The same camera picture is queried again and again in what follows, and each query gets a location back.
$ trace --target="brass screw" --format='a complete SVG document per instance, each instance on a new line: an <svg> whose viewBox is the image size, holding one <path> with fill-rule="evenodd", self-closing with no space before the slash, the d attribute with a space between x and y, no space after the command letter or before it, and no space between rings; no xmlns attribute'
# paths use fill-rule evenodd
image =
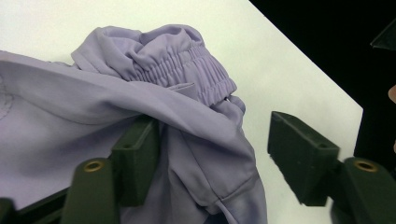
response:
<svg viewBox="0 0 396 224"><path fill-rule="evenodd" d="M378 171L378 167L369 161L355 161L355 166L359 169L367 172L375 173Z"/></svg>
<svg viewBox="0 0 396 224"><path fill-rule="evenodd" d="M90 161L84 166L84 171L95 172L102 169L104 165L105 164L102 161Z"/></svg>

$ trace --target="garment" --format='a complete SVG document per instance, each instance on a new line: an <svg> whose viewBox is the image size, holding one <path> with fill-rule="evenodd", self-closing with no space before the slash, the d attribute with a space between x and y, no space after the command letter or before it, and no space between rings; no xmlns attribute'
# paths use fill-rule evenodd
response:
<svg viewBox="0 0 396 224"><path fill-rule="evenodd" d="M140 114L162 123L145 204L122 223L266 223L243 102L187 25L148 33L97 28L73 65L0 51L0 197L21 208L70 185L81 162L106 157Z"/></svg>

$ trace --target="black background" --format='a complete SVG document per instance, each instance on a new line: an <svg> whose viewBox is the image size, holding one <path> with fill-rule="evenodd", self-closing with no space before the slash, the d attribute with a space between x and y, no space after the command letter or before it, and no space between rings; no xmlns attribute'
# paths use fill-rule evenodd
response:
<svg viewBox="0 0 396 224"><path fill-rule="evenodd" d="M396 166L396 51L370 43L396 18L396 0L250 1L361 107L355 156Z"/></svg>

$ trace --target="lavender fabric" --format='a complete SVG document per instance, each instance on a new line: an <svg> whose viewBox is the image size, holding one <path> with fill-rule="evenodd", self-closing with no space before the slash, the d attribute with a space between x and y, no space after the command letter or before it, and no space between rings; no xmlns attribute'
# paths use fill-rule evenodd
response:
<svg viewBox="0 0 396 224"><path fill-rule="evenodd" d="M22 208L68 187L79 163L108 156L147 114L162 123L160 162L122 223L266 223L245 106L196 30L97 28L72 58L0 51L0 197Z"/></svg>

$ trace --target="white table surface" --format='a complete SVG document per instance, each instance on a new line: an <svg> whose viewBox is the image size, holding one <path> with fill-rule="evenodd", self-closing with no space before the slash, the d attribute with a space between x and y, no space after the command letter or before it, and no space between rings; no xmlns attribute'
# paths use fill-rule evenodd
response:
<svg viewBox="0 0 396 224"><path fill-rule="evenodd" d="M244 130L256 150L269 223L331 223L331 201L327 207L299 205L269 158L270 114L276 110L303 120L342 149L342 160L352 156L362 108L248 0L1 0L0 50L72 63L70 53L96 27L147 32L169 23L196 28L238 86L235 95L247 105Z"/></svg>

